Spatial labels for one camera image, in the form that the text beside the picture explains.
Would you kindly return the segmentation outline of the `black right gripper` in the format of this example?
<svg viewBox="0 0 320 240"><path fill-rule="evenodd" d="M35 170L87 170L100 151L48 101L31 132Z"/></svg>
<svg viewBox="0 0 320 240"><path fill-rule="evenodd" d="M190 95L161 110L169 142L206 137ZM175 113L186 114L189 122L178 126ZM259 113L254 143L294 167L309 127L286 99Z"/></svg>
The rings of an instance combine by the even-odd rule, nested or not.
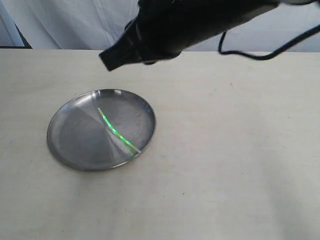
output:
<svg viewBox="0 0 320 240"><path fill-rule="evenodd" d="M173 0L140 0L139 11L127 23L121 37L114 45L99 54L108 71L124 65L153 65L159 61L171 60L181 50L166 49L164 43L170 38L162 31L169 26L165 23L174 10Z"/></svg>

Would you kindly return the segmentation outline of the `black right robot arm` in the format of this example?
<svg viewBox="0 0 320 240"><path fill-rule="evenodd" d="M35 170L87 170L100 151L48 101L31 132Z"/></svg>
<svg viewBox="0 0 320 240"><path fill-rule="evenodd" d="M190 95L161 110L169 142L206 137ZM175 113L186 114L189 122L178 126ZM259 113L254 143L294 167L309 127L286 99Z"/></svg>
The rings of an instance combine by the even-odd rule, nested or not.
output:
<svg viewBox="0 0 320 240"><path fill-rule="evenodd" d="M117 42L99 54L108 71L143 63L171 60L193 45L221 35L218 53L255 61L275 58L318 34L319 25L303 32L267 55L223 50L227 31L267 13L280 4L305 6L310 0L140 0L139 11Z"/></svg>

